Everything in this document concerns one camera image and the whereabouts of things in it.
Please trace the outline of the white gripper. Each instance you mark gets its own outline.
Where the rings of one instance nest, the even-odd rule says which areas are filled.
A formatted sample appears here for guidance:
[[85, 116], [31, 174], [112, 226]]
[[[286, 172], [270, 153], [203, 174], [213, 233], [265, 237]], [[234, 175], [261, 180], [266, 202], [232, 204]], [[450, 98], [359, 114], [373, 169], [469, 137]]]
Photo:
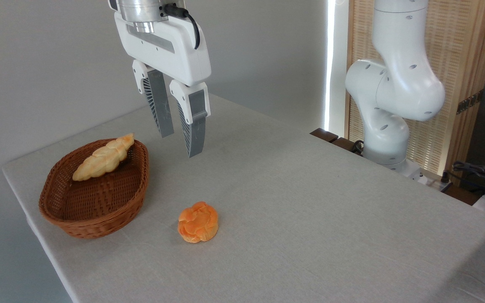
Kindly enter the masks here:
[[211, 115], [204, 83], [211, 76], [211, 63], [201, 27], [200, 45], [195, 49], [194, 26], [187, 19], [169, 17], [156, 22], [153, 33], [137, 32], [119, 12], [114, 13], [114, 20], [125, 52], [135, 59], [132, 68], [137, 89], [146, 97], [160, 136], [174, 133], [166, 74], [175, 79], [169, 88], [177, 100], [187, 155], [191, 158], [202, 153], [206, 118]]

